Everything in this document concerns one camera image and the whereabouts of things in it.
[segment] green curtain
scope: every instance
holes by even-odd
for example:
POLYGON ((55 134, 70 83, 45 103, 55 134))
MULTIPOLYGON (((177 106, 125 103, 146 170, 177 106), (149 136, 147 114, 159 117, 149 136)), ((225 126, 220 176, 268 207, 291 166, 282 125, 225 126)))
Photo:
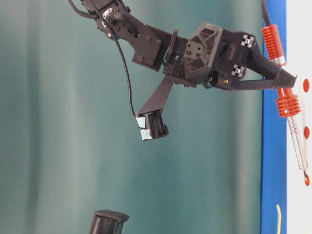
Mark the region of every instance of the green curtain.
MULTIPOLYGON (((125 3, 186 38, 207 21, 262 44, 258 0, 125 3)), ((119 54, 94 21, 66 0, 6 0, 0 32, 0 233, 85 234, 103 208, 130 216, 127 234, 260 233, 260 91, 174 86, 169 136, 142 142, 119 54)), ((163 75, 121 46, 139 110, 163 75)))

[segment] blue edge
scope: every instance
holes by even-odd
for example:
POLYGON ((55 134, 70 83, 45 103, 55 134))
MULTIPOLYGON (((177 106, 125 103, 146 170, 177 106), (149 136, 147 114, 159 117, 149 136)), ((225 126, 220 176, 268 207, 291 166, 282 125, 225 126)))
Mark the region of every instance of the blue edge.
MULTIPOLYGON (((272 24, 277 24, 285 57, 286 51, 286 0, 268 0, 272 24)), ((287 233, 287 126, 277 113, 276 90, 263 91, 262 118, 262 194, 261 233, 277 233, 278 204, 282 212, 281 233, 287 233)))

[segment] robotic arm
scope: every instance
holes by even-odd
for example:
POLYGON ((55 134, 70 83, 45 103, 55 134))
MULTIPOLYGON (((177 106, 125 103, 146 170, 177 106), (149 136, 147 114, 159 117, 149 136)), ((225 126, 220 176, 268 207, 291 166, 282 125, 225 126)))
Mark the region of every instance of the robotic arm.
POLYGON ((260 52, 254 35, 230 32, 203 23, 191 39, 143 24, 130 14, 122 0, 81 0, 87 12, 72 8, 94 19, 98 29, 115 40, 123 39, 134 48, 133 62, 159 71, 164 65, 164 79, 136 114, 143 140, 164 137, 168 129, 161 114, 173 84, 195 88, 219 88, 229 91, 293 87, 296 77, 267 60, 260 52), (244 80, 247 68, 265 77, 244 80))

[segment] black cable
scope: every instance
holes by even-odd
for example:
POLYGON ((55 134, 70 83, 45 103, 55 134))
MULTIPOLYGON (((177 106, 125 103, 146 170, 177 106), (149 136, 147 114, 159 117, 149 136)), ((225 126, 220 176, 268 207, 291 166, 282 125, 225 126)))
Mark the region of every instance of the black cable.
POLYGON ((100 12, 98 11, 98 9, 95 7, 95 5, 93 4, 93 1, 92 0, 88 0, 90 5, 94 8, 96 14, 101 18, 101 20, 106 24, 106 27, 108 27, 111 35, 113 36, 113 39, 116 43, 116 46, 119 50, 119 53, 120 53, 120 56, 121 56, 121 59, 122 59, 122 63, 123 63, 123 67, 125 69, 125 73, 126 73, 126 77, 127 77, 127 83, 128 83, 128 92, 129 92, 129 106, 130 106, 130 111, 133 115, 133 117, 135 118, 136 117, 136 113, 133 109, 133 105, 132 105, 132 89, 131 89, 131 82, 130 82, 130 75, 129 75, 129 71, 128 71, 128 67, 127 67, 127 63, 126 63, 126 59, 125 59, 125 56, 122 52, 122 49, 121 49, 121 46, 117 40, 117 37, 115 35, 115 32, 113 30, 113 28, 111 28, 111 26, 107 23, 107 21, 104 19, 104 17, 100 14, 100 12))
POLYGON ((266 26, 271 26, 267 0, 262 0, 262 13, 263 13, 263 18, 264 18, 266 26))

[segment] red spring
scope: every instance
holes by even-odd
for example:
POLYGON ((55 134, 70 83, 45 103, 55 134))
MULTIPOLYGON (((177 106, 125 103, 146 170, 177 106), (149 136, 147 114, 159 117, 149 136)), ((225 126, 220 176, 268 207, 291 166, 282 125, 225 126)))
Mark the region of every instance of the red spring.
POLYGON ((278 99, 276 100, 279 116, 292 117, 301 112, 300 103, 297 95, 292 89, 278 89, 278 99))
POLYGON ((268 49, 270 60, 284 56, 277 25, 271 25, 262 29, 265 44, 268 49))

